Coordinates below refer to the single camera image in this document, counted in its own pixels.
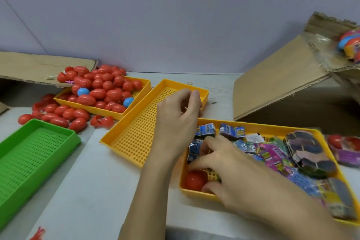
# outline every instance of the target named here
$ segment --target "green tray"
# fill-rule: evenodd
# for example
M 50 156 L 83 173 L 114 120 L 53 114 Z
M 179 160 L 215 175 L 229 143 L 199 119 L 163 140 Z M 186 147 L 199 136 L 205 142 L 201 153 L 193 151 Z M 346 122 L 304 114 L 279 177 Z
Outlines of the green tray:
M 0 230 L 80 142 L 73 130 L 32 119 L 0 143 Z

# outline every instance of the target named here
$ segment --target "blue egg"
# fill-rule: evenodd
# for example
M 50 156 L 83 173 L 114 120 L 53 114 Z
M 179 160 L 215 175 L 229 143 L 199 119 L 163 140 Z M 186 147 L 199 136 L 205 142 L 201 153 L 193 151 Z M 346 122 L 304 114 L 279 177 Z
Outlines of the blue egg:
M 83 95 L 83 94 L 88 95 L 89 93 L 90 93 L 90 90 L 88 90 L 85 87 L 80 87 L 79 90 L 77 91 L 78 96 Z
M 360 34 L 357 33 L 357 34 L 350 35 L 350 36 L 347 36 L 347 37 L 345 37 L 344 39 L 342 39 L 342 40 L 339 42 L 339 45 L 338 45 L 339 49 L 343 50 L 344 47 L 345 47 L 345 45 L 346 45 L 346 43 L 347 43 L 350 39 L 356 38 L 356 37 L 360 37 Z
M 126 98 L 126 99 L 124 100 L 123 105 L 124 105 L 126 108 L 128 108 L 129 105 L 130 105 L 133 101 L 134 101 L 134 98 L 133 98 L 133 97 Z

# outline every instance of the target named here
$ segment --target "person's right hand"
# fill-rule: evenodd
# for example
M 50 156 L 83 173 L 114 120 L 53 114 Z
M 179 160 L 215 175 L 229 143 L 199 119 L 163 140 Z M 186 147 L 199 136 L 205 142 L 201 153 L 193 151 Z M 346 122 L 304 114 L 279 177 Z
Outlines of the person's right hand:
M 188 169 L 211 168 L 218 173 L 221 183 L 208 182 L 203 191 L 213 192 L 226 208 L 238 214 L 254 216 L 276 227 L 279 224 L 274 222 L 294 219 L 303 213 L 307 215 L 307 210 L 322 211 L 330 217 L 306 192 L 221 135 L 206 137 L 200 156 Z

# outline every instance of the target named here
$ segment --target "cardboard box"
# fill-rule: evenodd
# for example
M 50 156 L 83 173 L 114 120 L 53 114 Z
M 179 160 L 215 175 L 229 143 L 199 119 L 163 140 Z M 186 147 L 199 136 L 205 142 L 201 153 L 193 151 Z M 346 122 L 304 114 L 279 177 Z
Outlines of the cardboard box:
M 0 52 L 0 65 L 0 78 L 69 87 L 70 84 L 59 83 L 56 80 L 57 75 L 65 67 L 84 66 L 91 71 L 97 66 L 97 61 L 64 56 Z
M 360 65 L 337 48 L 358 28 L 315 12 L 302 34 L 235 81 L 234 120 L 359 136 Z

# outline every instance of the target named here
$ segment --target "empty yellow tray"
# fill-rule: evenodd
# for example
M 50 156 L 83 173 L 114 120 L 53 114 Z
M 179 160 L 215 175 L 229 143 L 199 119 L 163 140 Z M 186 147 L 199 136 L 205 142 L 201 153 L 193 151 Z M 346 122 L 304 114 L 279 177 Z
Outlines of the empty yellow tray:
M 208 124 L 208 123 L 213 123 L 215 125 L 216 134 L 218 134 L 218 132 L 219 132 L 220 123 L 226 123 L 226 124 L 234 126 L 234 127 L 243 126 L 245 128 L 246 135 L 253 134 L 253 133 L 260 133 L 263 137 L 268 137 L 268 138 L 277 136 L 280 139 L 284 139 L 286 134 L 293 132 L 295 130 L 305 130 L 305 131 L 312 133 L 314 135 L 314 137 L 320 142 L 320 144 L 321 144 L 325 154 L 328 156 L 328 158 L 331 159 L 333 162 L 335 162 L 336 168 L 337 168 L 337 174 L 336 174 L 335 178 L 343 181 L 346 184 L 346 186 L 349 188 L 352 199 L 354 201 L 354 208 L 355 208 L 356 215 L 358 218 L 360 218 L 359 202 L 356 199 L 356 196 L 355 196 L 353 190 L 351 189 L 349 183 L 346 181 L 343 173 L 341 172 L 338 163 L 336 162 L 333 154 L 331 153 L 331 151 L 324 139 L 324 136 L 321 134 L 321 132 L 319 130 L 277 126 L 277 125 L 267 125 L 267 124 L 243 123 L 243 122 L 239 122 L 239 121 L 223 121 L 223 120 L 200 119 L 200 118 L 198 119 L 199 126 Z M 186 189 L 185 177 L 186 177 L 187 173 L 188 173 L 188 163 L 187 163 L 187 158 L 185 158 L 184 165 L 182 167 L 181 177 L 180 177 L 180 190 L 183 194 L 185 194 L 186 196 L 189 196 L 189 197 L 200 197 L 200 198 L 204 198 L 204 199 L 220 201 L 220 199 L 212 193 L 197 192 L 197 191 Z M 209 178 L 209 180 L 216 180 L 215 172 L 212 172 L 212 173 L 208 172 L 208 178 Z M 335 219 L 335 220 L 337 220 L 341 223 L 344 223 L 344 224 L 360 226 L 360 220 L 341 220 L 341 219 Z
M 170 80 L 162 80 L 103 136 L 100 142 L 108 146 L 117 155 L 141 168 L 153 141 L 157 103 L 183 88 L 188 88 L 191 91 L 198 90 L 204 108 L 209 96 L 208 90 Z
M 61 100 L 58 97 L 61 94 L 64 93 L 71 93 L 71 87 L 65 88 L 62 92 L 60 92 L 59 94 L 57 94 L 54 99 L 61 105 L 68 105 L 72 108 L 82 108 L 85 109 L 87 112 L 91 113 L 91 114 L 95 114 L 95 115 L 101 115 L 101 116 L 110 116 L 113 117 L 116 120 L 121 120 L 127 113 L 129 113 L 129 111 L 138 103 L 141 101 L 142 98 L 144 98 L 146 96 L 146 94 L 148 94 L 151 91 L 151 83 L 150 80 L 146 80 L 146 79 L 139 79 L 139 78 L 133 78 L 133 77 L 128 77 L 126 76 L 127 79 L 134 81 L 134 80 L 139 80 L 142 83 L 142 90 L 140 91 L 133 91 L 133 98 L 134 101 L 131 103 L 131 105 L 125 110 L 124 113 L 118 113 L 118 112 L 113 112 L 113 111 L 109 111 L 109 110 L 105 110 L 105 109 L 101 109 L 101 108 L 97 108 L 94 106 L 86 106 L 86 105 L 81 105 L 79 103 L 76 102 L 70 102 L 70 101 L 65 101 L 65 100 Z

